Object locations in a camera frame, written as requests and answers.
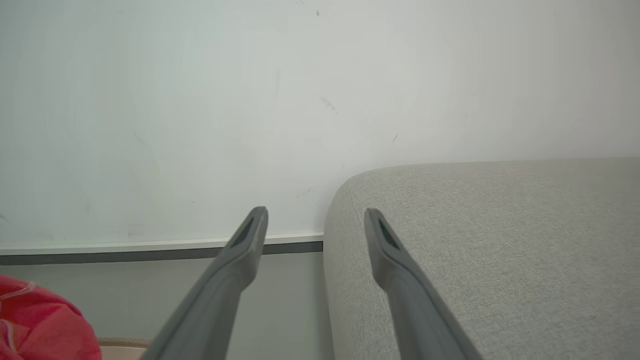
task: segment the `beige object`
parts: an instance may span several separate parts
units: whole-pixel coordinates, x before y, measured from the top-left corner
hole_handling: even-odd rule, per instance
[[[147,350],[148,340],[125,338],[98,339],[103,360],[138,360]]]

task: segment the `baseboard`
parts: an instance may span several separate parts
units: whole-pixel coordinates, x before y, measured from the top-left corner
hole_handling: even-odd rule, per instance
[[[323,233],[272,234],[267,235],[265,245],[312,243],[322,241]],[[0,249],[0,256],[54,255],[54,254],[95,254],[114,252],[162,251],[210,249],[224,247],[230,238],[210,238],[197,240],[132,241],[124,243],[85,243],[61,245],[34,245]]]

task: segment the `red fabric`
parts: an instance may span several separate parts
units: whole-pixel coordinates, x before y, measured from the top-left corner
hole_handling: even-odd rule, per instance
[[[101,360],[102,355],[93,328],[69,301],[0,275],[0,359]]]

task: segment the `gray fabric upholstery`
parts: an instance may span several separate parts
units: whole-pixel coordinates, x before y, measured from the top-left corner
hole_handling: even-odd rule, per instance
[[[399,359],[362,229],[380,209],[480,353],[640,357],[640,158],[412,165],[337,192],[324,228],[335,358]]]

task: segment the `white wall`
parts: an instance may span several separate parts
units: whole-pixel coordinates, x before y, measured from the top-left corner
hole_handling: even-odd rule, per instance
[[[321,231],[405,163],[640,155],[640,2],[0,0],[1,248]]]

